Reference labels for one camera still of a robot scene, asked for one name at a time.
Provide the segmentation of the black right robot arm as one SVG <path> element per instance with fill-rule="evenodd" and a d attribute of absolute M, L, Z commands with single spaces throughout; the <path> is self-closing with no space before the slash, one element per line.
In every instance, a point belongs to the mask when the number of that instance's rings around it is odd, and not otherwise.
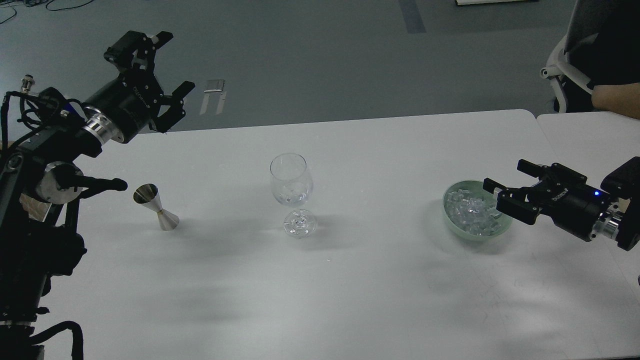
<path fill-rule="evenodd" d="M 485 178 L 482 188 L 496 197 L 496 209 L 533 225 L 540 215 L 558 228 L 590 242 L 604 236 L 630 251 L 639 243 L 639 158 L 633 157 L 608 174 L 600 187 L 586 175 L 553 162 L 535 164 L 521 159 L 518 171 L 536 178 L 532 186 L 507 187 Z"/>

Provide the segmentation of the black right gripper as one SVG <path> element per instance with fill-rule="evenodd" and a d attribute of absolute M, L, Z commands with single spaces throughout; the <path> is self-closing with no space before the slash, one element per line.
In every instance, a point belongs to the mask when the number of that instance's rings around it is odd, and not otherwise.
<path fill-rule="evenodd" d="M 546 215 L 558 228 L 590 242 L 598 234 L 597 223 L 618 203 L 609 193 L 587 185 L 585 175 L 559 162 L 543 165 L 520 159 L 516 169 L 537 182 L 507 187 L 485 178 L 482 189 L 494 196 L 496 210 L 521 223 L 532 226 Z"/>

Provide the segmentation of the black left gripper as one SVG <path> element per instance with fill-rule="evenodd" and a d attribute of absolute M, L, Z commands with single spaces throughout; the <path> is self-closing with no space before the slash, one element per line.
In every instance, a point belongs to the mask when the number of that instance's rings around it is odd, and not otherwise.
<path fill-rule="evenodd" d="M 118 77 L 85 101 L 87 121 L 82 127 L 100 145 L 107 141 L 127 144 L 145 126 L 166 133 L 185 118 L 185 96 L 195 88 L 194 82 L 185 80 L 164 95 L 154 73 L 157 51 L 173 38 L 166 30 L 156 35 L 129 30 L 103 53 Z M 167 107 L 162 114 L 161 107 Z"/>

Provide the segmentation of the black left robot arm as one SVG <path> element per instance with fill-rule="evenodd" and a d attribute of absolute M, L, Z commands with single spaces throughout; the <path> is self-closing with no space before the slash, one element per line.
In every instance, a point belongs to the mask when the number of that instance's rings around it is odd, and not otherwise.
<path fill-rule="evenodd" d="M 118 76 L 85 101 L 53 87 L 32 92 L 34 78 L 22 78 L 1 105 L 1 358 L 43 360 L 45 342 L 71 332 L 73 360 L 82 360 L 83 331 L 62 321 L 39 333 L 34 323 L 49 312 L 41 298 L 51 280 L 70 276 L 87 253 L 78 232 L 80 202 L 105 191 L 126 191 L 121 178 L 89 177 L 75 165 L 96 158 L 109 141 L 126 144 L 141 130 L 166 133 L 185 117 L 186 80 L 165 92 L 155 74 L 157 51 L 173 39 L 130 30 L 104 58 Z"/>

